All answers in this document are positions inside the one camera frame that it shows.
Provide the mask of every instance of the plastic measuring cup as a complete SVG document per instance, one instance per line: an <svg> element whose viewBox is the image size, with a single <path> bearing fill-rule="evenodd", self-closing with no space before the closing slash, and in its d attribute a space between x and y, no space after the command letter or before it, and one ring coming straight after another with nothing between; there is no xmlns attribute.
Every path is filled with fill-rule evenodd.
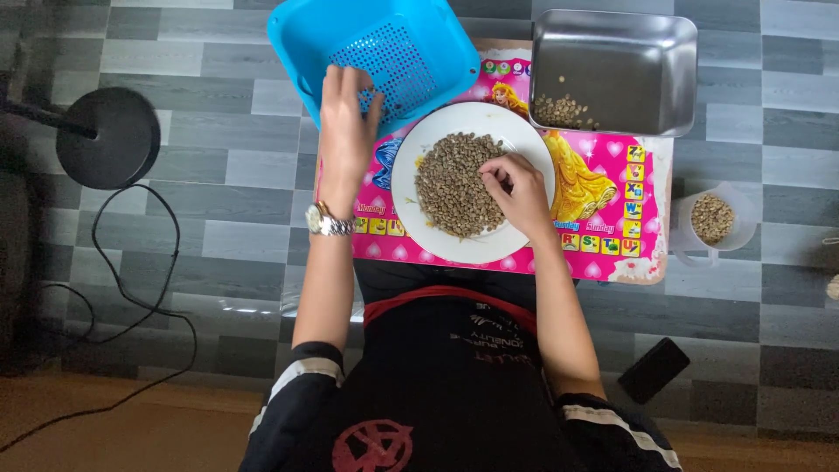
<svg viewBox="0 0 839 472"><path fill-rule="evenodd" d="M693 224L690 222L690 212L694 203L700 197L710 193L728 203L734 211L734 224L731 232L717 244L709 246L696 236ZM754 236L758 226L758 213L754 205L728 182L723 182L717 188L702 191L689 197L674 200L670 204L670 250L676 259L690 267L714 267L719 264L720 251L732 251L742 248ZM685 251L705 250L708 259L692 259Z"/></svg>

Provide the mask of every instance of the blue plastic basket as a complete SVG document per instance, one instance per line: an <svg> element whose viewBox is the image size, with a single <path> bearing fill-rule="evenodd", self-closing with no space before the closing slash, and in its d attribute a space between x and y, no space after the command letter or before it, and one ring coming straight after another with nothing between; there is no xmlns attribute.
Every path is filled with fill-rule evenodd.
<svg viewBox="0 0 839 472"><path fill-rule="evenodd" d="M379 138L465 92L481 64L446 0L288 0L268 38L318 129L326 67L367 71L385 95Z"/></svg>

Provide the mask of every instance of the metal tray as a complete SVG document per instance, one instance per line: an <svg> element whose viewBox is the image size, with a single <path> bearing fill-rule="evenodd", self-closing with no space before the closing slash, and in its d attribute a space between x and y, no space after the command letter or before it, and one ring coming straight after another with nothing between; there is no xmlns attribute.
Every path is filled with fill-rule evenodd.
<svg viewBox="0 0 839 472"><path fill-rule="evenodd" d="M693 127L696 26L687 18L548 10L534 26L530 121L534 101L566 94L587 105L598 132L675 138Z"/></svg>

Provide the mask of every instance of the smartphone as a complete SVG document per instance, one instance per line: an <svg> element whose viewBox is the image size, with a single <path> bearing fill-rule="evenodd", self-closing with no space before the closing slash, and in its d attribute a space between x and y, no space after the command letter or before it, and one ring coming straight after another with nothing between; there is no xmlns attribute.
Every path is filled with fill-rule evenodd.
<svg viewBox="0 0 839 472"><path fill-rule="evenodd" d="M630 398L643 405L690 365L685 352L664 338L618 379Z"/></svg>

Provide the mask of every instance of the power cord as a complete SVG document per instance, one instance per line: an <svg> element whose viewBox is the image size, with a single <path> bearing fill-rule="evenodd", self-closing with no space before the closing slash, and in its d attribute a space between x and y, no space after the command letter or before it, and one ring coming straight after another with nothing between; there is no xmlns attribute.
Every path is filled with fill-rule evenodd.
<svg viewBox="0 0 839 472"><path fill-rule="evenodd" d="M114 268L113 264L111 263L111 260L108 259L107 255L105 255L105 252L102 251L102 247L99 245L99 241L96 238L96 227L99 224L99 218L102 216L102 212L105 211L105 208L107 207L108 203L110 203L111 200L113 200L114 197L116 197L120 193L122 193L122 192L124 192L124 191L126 191L126 190L128 190L129 188L132 188L132 187L144 188L147 191L149 191L152 195L154 195L160 201L160 203L163 204L164 208L166 208L166 211L169 213L169 216L172 218L172 223L175 224L175 251L172 253L172 263L169 265L169 270L166 272L166 278L164 280L163 288L160 290L160 296L158 296L157 301L153 305L149 305L146 302L138 300L137 298L135 298L134 296L132 296L131 294L129 294L125 290L125 287L122 286L122 279L120 279L119 274L117 273L117 270ZM190 326L190 331L192 332L192 356L190 358L190 363L185 368L183 368L181 370L178 370L177 372L174 372L173 374L166 375L164 378L162 378L160 380L155 380L154 382L151 382L147 385L144 385L143 387L135 390L131 394L125 396L122 400L117 401L116 403L114 403L110 406L105 406L105 407L102 407L102 408L93 408L91 410L82 410L80 412L75 412L75 413L69 413L69 414L66 414L66 415L62 415L60 417L55 417L55 418L53 418L53 419L51 419L47 422L43 422L43 423L39 424L37 427L34 427L34 428L30 429L26 433L23 433L20 436L17 436L12 441L9 441L8 443L5 443L3 446L0 446L0 454L8 451L12 446L14 446L17 443L20 443L24 439L29 438L29 437L33 436L34 434L36 434L37 432L42 431L42 430L46 429L47 427L50 427L50 426L52 426L56 423L63 422L65 420L69 420L71 418L78 418L78 417L84 417L84 416L87 416L87 415L95 415L97 413L109 412L109 411L113 410L114 408L116 408L117 406L120 406L123 403L125 403L126 401L129 401L132 398L134 398L135 396L143 393L144 391L146 391L146 390L148 390L148 389L150 389L150 388L152 388L156 385L160 385L167 380L174 379L178 375L181 375L181 374L185 373L186 371L192 369L192 366L195 365L195 357L198 354L198 335L195 332L195 326L192 324L192 321L190 321L189 318L187 318L186 316L184 316L180 312L173 312L173 311L170 311L170 310L164 310L164 309L160 308L160 305L163 303L164 297L166 296L166 291L169 289L169 281L172 278L172 270L175 268L175 261L178 259L178 251L179 251L179 248L180 248L180 225L178 224L178 218L175 217L175 212L172 211L172 208L169 206L169 204L160 196L159 193L157 193L154 189L152 189L148 186L145 186L145 185L142 185L142 184L133 184L133 185L124 187L124 188L122 188L118 191L115 191L102 204L102 207L99 208L99 211L96 213L96 217L93 219L93 227L91 228L91 237L93 239L93 246L96 248L97 251L99 251L99 254L102 256L102 258L105 259L105 262L107 263L108 268L111 270L111 274L113 275L114 280L117 282L117 288L119 288L119 293L122 295L122 297L124 297L126 300L133 303L134 305L137 305L138 307L142 307L142 308L145 308L145 309L149 310L149 313L146 314L144 317L140 318L139 320L137 320L137 322L133 323L131 326L123 329L119 333L113 334L112 336L109 336L109 337L103 338L103 339L91 339L91 335L93 334L93 330L94 330L94 327L96 325L96 315L93 312L93 306L91 305L91 303L78 290L76 290L76 289L74 289L70 286L67 286L67 285L64 285L64 284L48 284L47 286L44 286L44 288L51 287L51 286L58 286L58 287L65 288L65 289L69 290L70 292L74 293L75 295L77 295L78 297L81 298L81 300L87 305L87 309L90 310L90 312L91 312L91 325L90 325L90 327L88 327L88 329L81 336L73 336L73 335L70 335L70 334L64 333L64 332L52 331L52 333L55 333L55 334L58 334L62 337L71 339L71 342L69 344L67 344L64 348L59 349L58 352L53 354L51 357L55 357L56 355L64 354L64 353L68 352L69 350L74 349L75 347L79 346L80 344L104 344L104 343L108 343L110 341L113 341L114 339L119 338L120 336L123 336L125 333L127 333L127 332L131 331L132 329L136 328L140 323L149 319L149 317L151 317L155 313L160 313L160 314L165 315L167 317L174 317L174 318L182 319L182 320L186 321L186 323Z"/></svg>

